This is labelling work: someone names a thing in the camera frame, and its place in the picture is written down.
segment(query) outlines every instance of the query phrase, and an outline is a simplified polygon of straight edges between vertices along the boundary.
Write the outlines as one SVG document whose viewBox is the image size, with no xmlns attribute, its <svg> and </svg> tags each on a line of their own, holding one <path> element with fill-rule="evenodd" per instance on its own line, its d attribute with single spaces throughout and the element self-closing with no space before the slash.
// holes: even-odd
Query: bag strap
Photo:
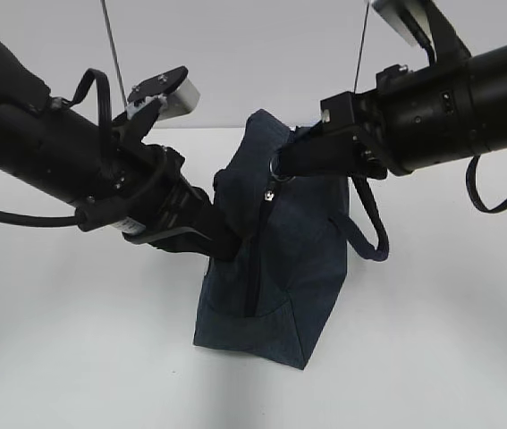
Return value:
<svg viewBox="0 0 507 429">
<path fill-rule="evenodd" d="M 336 224 L 344 238 L 352 245 L 360 257 L 376 262 L 383 262 L 388 258 L 390 243 L 386 228 L 380 218 L 375 196 L 368 181 L 359 177 L 352 177 L 352 183 L 359 194 L 360 201 L 364 206 L 370 222 L 372 222 L 376 236 L 378 237 L 378 246 L 375 248 L 367 240 L 360 228 L 349 216 L 341 212 L 335 212 L 331 220 Z"/>
</svg>

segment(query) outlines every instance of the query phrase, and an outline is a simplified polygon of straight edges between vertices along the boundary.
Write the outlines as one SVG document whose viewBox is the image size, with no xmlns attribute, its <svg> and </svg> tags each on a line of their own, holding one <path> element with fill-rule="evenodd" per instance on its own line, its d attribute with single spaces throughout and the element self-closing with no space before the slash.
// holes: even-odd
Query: navy blue bag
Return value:
<svg viewBox="0 0 507 429">
<path fill-rule="evenodd" d="M 294 132 L 303 130 L 291 131 L 265 111 L 253 114 L 237 153 L 214 178 L 214 204 L 243 245 L 232 262 L 210 259 L 194 344 L 302 369 L 344 283 L 347 240 L 377 261 L 386 259 L 388 240 L 366 181 L 355 186 L 379 234 L 378 249 L 348 216 L 346 177 L 282 182 L 269 173 Z"/>
</svg>

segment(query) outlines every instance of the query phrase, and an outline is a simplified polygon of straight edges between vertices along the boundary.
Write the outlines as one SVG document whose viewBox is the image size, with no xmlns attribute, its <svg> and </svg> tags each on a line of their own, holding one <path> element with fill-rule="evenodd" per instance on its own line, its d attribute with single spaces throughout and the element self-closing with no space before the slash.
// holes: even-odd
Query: metal ring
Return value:
<svg viewBox="0 0 507 429">
<path fill-rule="evenodd" d="M 287 181 L 292 181 L 295 176 L 279 176 L 277 175 L 277 173 L 275 173 L 275 161 L 278 157 L 278 153 L 275 153 L 272 157 L 271 157 L 271 160 L 269 161 L 269 172 L 271 173 L 271 177 L 273 177 L 273 179 L 275 179 L 276 181 L 279 181 L 279 182 L 287 182 Z"/>
</svg>

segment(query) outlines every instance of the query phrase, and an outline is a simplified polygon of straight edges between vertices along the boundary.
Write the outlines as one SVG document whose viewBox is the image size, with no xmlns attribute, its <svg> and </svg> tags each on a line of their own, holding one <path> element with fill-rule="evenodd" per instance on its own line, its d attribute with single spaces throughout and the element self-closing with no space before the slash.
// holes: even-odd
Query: white background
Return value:
<svg viewBox="0 0 507 429">
<path fill-rule="evenodd" d="M 211 192 L 242 130 L 156 130 Z M 465 162 L 375 185 L 393 253 L 351 252 L 304 372 L 191 345 L 206 259 L 117 231 L 0 225 L 0 427 L 507 427 L 507 214 L 479 214 Z M 507 152 L 482 192 L 507 194 Z M 0 207 L 70 208 L 0 173 Z M 370 232 L 355 200 L 355 217 Z"/>
<path fill-rule="evenodd" d="M 507 2 L 438 2 L 474 53 L 507 43 Z M 108 0 L 128 88 L 180 63 L 202 92 L 166 126 L 241 126 L 265 107 L 289 123 L 351 88 L 360 0 L 236 3 Z M 120 99 L 98 1 L 0 0 L 0 39 L 57 95 L 89 66 Z M 362 88 L 425 58 L 371 15 Z M 80 111 L 96 118 L 95 99 Z M 242 130 L 157 130 L 211 191 Z M 487 156 L 490 205 L 507 195 L 507 152 Z M 483 215 L 465 162 L 375 186 L 393 253 L 351 253 L 350 276 L 304 372 L 191 345 L 206 259 L 124 242 L 111 229 L 0 225 L 0 428 L 505 428 L 507 214 Z M 0 208 L 69 207 L 0 173 Z M 356 203 L 353 213 L 370 232 Z"/>
</svg>

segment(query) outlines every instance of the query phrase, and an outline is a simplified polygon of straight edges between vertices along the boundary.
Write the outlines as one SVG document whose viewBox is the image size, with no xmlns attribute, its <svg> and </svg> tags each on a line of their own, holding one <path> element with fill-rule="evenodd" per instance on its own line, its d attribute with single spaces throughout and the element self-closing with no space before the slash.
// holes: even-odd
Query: zipper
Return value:
<svg viewBox="0 0 507 429">
<path fill-rule="evenodd" d="M 245 295 L 245 317 L 253 317 L 257 313 L 259 294 L 261 292 L 261 238 L 275 208 L 282 183 L 270 179 L 263 194 L 259 208 L 259 221 L 255 235 L 251 239 L 249 254 L 249 278 Z"/>
</svg>

